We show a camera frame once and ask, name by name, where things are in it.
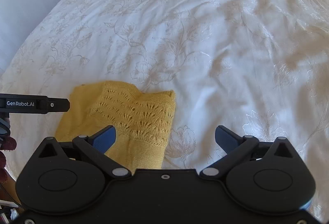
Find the white floral bedspread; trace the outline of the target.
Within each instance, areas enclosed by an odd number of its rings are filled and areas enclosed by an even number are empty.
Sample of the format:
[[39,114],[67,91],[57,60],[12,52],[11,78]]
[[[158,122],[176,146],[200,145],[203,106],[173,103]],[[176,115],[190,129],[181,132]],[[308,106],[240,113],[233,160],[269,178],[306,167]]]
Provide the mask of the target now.
[[175,92],[164,168],[222,157],[220,124],[287,137],[316,180],[310,211],[328,220],[328,0],[61,0],[1,92],[68,97],[105,80]]

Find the yellow knit sweater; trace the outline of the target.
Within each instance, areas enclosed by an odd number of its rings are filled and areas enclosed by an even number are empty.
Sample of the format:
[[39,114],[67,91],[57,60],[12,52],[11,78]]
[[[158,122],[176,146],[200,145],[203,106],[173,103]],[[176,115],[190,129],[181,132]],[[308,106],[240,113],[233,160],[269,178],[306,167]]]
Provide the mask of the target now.
[[71,141],[113,126],[116,140],[105,154],[131,172],[162,167],[175,114],[174,91],[143,93],[129,83],[104,81],[74,88],[55,138]]

